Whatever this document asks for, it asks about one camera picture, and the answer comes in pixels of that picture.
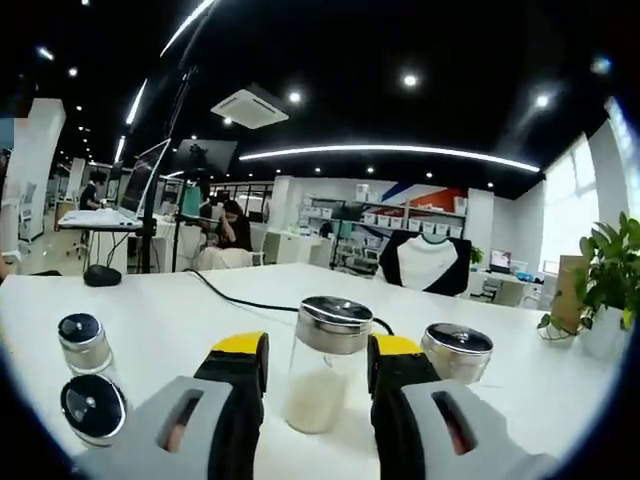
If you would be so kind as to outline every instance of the metal lid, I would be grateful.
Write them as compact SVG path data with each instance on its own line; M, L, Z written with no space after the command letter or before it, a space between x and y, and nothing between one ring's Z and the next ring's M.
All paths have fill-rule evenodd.
M71 428L95 445L110 445L126 420L124 395L101 375L72 378L60 392L60 404Z
M326 353L350 354L364 348L373 313L364 305L338 297L309 297L300 304L296 336Z
M60 340L69 345L86 345L102 333L102 324L88 313L74 313L58 324Z
M486 355L493 350L493 342L484 333L453 323L434 323L424 332L435 343L470 355Z

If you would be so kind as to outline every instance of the computer mouse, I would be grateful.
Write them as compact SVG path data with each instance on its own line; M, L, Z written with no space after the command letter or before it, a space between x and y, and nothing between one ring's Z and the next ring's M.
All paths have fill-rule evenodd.
M112 287L122 281L122 274L104 265L90 265L84 272L84 283L90 287Z

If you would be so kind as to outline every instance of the office floor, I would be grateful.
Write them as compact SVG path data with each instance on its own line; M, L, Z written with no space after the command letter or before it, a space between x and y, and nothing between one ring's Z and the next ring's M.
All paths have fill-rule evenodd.
M82 275L82 260L78 260L77 253L66 254L67 249L79 240L80 232L54 232L53 214L48 214L45 217L44 233L29 246L31 253L22 249L21 273L30 275L46 270L58 270L65 276Z

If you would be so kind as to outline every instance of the keyboard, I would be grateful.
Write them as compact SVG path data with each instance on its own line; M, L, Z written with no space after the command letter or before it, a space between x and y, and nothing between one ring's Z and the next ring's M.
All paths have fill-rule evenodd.
M58 222L60 228L139 228L141 220L134 220L116 210L72 210Z

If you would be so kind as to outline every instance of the computer monitor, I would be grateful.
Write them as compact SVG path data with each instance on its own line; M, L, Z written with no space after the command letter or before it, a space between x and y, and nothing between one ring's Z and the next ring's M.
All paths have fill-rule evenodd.
M144 199L149 190L151 179L158 169L160 160L169 146L170 139L159 143L146 152L141 153L131 172L129 183L124 191L118 211L129 218L138 218L142 213Z
M511 273L511 252L491 250L489 268L493 272Z
M173 154L171 169L174 172L195 172L207 175L224 175L229 170L238 142L222 140L182 140Z

